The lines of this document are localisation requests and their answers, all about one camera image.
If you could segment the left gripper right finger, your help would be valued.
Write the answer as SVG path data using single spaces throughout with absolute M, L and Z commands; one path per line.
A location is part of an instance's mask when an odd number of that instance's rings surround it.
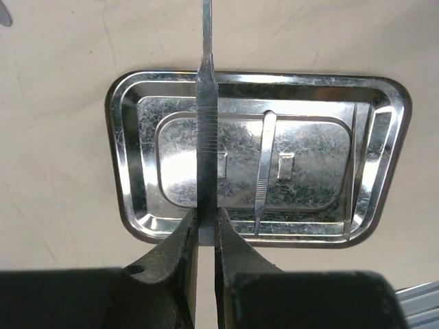
M 407 328 L 387 280 L 370 271 L 285 272 L 215 218 L 219 328 Z

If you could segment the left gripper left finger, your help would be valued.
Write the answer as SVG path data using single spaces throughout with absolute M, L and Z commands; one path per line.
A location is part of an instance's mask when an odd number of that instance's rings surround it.
M 198 221 L 124 268 L 1 272 L 2 328 L 194 328 Z

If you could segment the beige cloth wrap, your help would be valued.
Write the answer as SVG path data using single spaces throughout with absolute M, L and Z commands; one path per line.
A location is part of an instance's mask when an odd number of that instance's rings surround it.
M 1 267 L 112 267 L 147 251 L 117 207 L 104 98 L 135 69 L 195 69 L 199 1 L 7 1 L 1 29 Z M 218 70 L 402 83 L 413 115 L 380 223 L 342 250 L 263 248 L 284 270 L 438 279 L 438 2 L 215 1 Z

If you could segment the steel scalpel handle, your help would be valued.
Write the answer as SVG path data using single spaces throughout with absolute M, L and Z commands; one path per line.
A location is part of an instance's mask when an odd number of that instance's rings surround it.
M 212 2 L 209 0 L 202 1 L 202 37 L 202 59 L 195 83 L 198 239 L 201 245 L 212 246 L 217 212 L 218 87 L 213 62 Z
M 259 235 L 260 223 L 266 206 L 275 131 L 276 114 L 272 111 L 267 111 L 264 114 L 263 118 L 263 127 L 261 133 L 261 151 L 257 171 L 257 187 L 254 203 L 255 237 L 258 237 Z

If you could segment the steel instrument tray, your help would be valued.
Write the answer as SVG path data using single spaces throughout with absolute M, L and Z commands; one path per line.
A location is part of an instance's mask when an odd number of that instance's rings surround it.
M 134 71 L 105 113 L 121 220 L 158 243 L 196 205 L 192 71 Z M 343 248 L 375 230 L 412 116 L 384 77 L 218 72 L 217 199 L 234 229 L 264 247 Z M 264 114 L 276 114 L 258 237 L 254 203 Z

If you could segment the steel surgical scissors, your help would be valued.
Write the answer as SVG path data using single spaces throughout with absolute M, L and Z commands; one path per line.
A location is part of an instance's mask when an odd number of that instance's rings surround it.
M 0 24 L 4 27 L 12 25 L 12 17 L 2 1 L 0 1 Z

